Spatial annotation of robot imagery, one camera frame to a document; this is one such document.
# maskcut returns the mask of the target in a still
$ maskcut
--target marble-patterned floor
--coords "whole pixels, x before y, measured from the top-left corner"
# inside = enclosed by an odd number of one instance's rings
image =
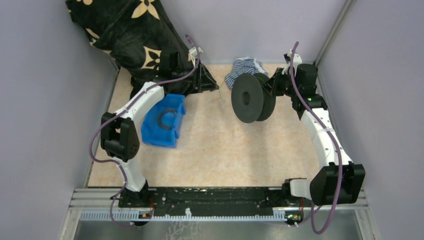
[[[270,76],[281,66],[264,64]],[[207,68],[221,86],[232,66]],[[109,112],[129,100],[130,77],[128,71],[121,69]],[[140,145],[137,159],[149,186],[281,186],[288,178],[313,178],[319,170],[309,134],[287,96],[277,97],[269,119],[249,124],[234,114],[231,90],[225,84],[220,91],[187,96],[185,106],[187,113],[176,149]],[[100,147],[96,155],[100,159],[108,157]],[[94,163],[89,186],[122,184],[116,165]]]

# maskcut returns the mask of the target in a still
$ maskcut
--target blue and white striped cloth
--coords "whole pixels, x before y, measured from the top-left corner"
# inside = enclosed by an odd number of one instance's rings
[[[265,74],[268,76],[268,72],[262,67],[262,62],[256,58],[243,57],[237,58],[232,64],[232,71],[225,76],[225,82],[230,89],[233,88],[234,81],[242,74]]]

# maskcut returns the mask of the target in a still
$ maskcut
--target black spool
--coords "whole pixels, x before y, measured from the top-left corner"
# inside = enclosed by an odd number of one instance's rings
[[[231,90],[231,104],[235,115],[243,123],[265,121],[273,113],[276,96],[263,88],[268,80],[262,73],[243,73],[235,79]]]

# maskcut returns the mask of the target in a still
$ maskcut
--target purple wall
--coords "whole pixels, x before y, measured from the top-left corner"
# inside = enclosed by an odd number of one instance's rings
[[[320,66],[382,239],[423,239],[424,1],[357,1]]]
[[[281,63],[296,41],[304,61],[316,60],[345,1],[161,2],[178,33],[190,34],[205,51],[205,63],[232,63],[247,56]]]
[[[115,70],[63,0],[0,1],[0,239],[57,239]]]

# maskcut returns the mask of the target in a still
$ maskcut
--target blue plastic bin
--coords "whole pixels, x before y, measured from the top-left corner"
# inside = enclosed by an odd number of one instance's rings
[[[168,148],[177,146],[183,115],[186,114],[184,98],[184,95],[168,94],[148,111],[141,125],[143,143]],[[175,110],[176,114],[174,112],[164,113],[161,122],[165,126],[172,126],[172,129],[164,129],[158,124],[158,117],[163,111],[170,109]]]

